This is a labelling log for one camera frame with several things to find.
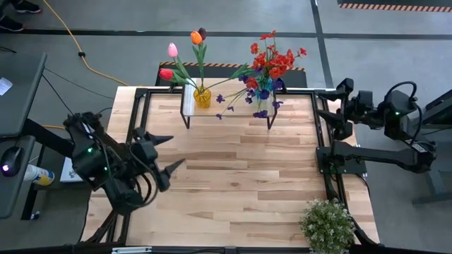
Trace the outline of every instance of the white paper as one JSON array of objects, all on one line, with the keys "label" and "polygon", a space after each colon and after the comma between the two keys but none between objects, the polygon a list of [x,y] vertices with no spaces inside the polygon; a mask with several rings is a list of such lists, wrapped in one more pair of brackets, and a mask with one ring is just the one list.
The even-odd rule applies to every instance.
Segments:
[{"label": "white paper", "polygon": [[64,159],[63,171],[59,179],[62,183],[74,183],[83,181],[72,168],[72,159],[66,157]]},{"label": "white paper", "polygon": [[1,78],[0,79],[0,95],[4,95],[5,92],[8,92],[9,88],[13,86],[13,83],[11,81]]}]

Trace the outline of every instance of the wooden tabletop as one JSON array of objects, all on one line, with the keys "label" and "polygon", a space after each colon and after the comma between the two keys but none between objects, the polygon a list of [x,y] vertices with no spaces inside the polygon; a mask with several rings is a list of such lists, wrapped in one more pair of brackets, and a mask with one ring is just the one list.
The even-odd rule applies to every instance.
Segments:
[{"label": "wooden tabletop", "polygon": [[[117,90],[108,133],[118,142],[126,139],[135,89]],[[174,136],[157,146],[159,165],[179,158],[186,162],[174,173],[168,191],[132,213],[127,244],[308,246],[298,226],[302,210],[308,200],[326,198],[316,165],[310,97],[279,96],[284,104],[269,131],[262,119],[233,116],[196,117],[187,130],[180,100],[181,95],[151,97],[147,130]],[[347,141],[356,143],[354,136]],[[366,186],[353,175],[344,175],[344,184],[352,215],[379,242]],[[110,210],[104,193],[92,194],[83,239]]]}]

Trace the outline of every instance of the shoe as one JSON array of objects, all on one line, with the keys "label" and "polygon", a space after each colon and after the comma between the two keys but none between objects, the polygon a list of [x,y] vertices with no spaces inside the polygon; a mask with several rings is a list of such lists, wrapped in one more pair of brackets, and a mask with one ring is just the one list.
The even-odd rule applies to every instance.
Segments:
[{"label": "shoe", "polygon": [[15,10],[18,13],[40,13],[42,9],[29,1],[22,0],[19,4],[14,5]]},{"label": "shoe", "polygon": [[20,32],[23,30],[23,25],[22,23],[16,22],[8,18],[8,16],[5,16],[0,20],[0,28],[10,30],[13,32]]}]

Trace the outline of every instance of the flower bouquet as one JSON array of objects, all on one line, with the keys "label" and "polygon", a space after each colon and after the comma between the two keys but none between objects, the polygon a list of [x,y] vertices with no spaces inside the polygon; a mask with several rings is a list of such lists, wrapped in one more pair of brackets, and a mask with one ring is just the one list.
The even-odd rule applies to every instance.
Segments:
[{"label": "flower bouquet", "polygon": [[299,225],[316,253],[343,254],[354,240],[355,225],[347,209],[337,200],[308,202]]},{"label": "flower bouquet", "polygon": [[247,64],[244,64],[241,68],[239,68],[235,73],[233,73],[229,78],[222,80],[218,83],[210,85],[208,87],[204,87],[204,57],[206,56],[207,44],[204,43],[206,40],[206,29],[200,28],[198,31],[193,31],[191,33],[191,41],[193,42],[193,52],[198,60],[199,65],[199,74],[201,77],[201,85],[197,85],[196,82],[190,77],[187,73],[181,59],[178,56],[177,48],[174,43],[170,43],[168,46],[168,56],[172,58],[175,62],[177,69],[160,69],[159,76],[164,80],[168,80],[172,83],[191,85],[195,88],[194,91],[194,99],[196,101],[196,105],[200,108],[208,108],[210,107],[210,96],[211,92],[209,88],[212,88],[216,85],[224,83],[229,80],[233,80],[238,78],[241,75],[249,75],[254,72],[253,69],[248,68]]},{"label": "flower bouquet", "polygon": [[[292,68],[296,58],[301,58],[307,55],[307,51],[300,48],[297,55],[294,56],[291,49],[287,50],[286,54],[280,54],[276,47],[276,31],[267,35],[261,35],[261,40],[265,44],[265,48],[261,50],[258,43],[253,43],[251,45],[251,53],[257,55],[254,58],[253,70],[255,77],[251,77],[248,73],[243,73],[239,75],[239,81],[245,84],[245,87],[231,95],[223,96],[218,95],[217,102],[224,102],[226,97],[233,97],[230,103],[226,106],[223,112],[217,114],[219,119],[222,118],[222,114],[226,110],[234,111],[234,104],[242,98],[244,95],[245,101],[249,104],[253,100],[257,100],[258,109],[257,112],[253,114],[254,117],[266,118],[268,117],[267,110],[261,110],[261,103],[263,100],[272,99],[272,105],[275,109],[279,109],[280,105],[283,103],[276,100],[275,91],[281,90],[284,86],[283,80],[280,78],[289,68]],[[267,39],[273,38],[273,44],[267,45]]]}]

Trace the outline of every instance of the spray can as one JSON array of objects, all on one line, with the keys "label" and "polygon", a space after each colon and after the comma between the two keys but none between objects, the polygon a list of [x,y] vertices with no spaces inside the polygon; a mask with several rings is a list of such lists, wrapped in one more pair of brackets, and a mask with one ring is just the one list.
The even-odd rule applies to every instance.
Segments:
[{"label": "spray can", "polygon": [[54,181],[54,178],[55,175],[53,172],[29,164],[23,180],[32,181],[41,186],[48,186]]}]

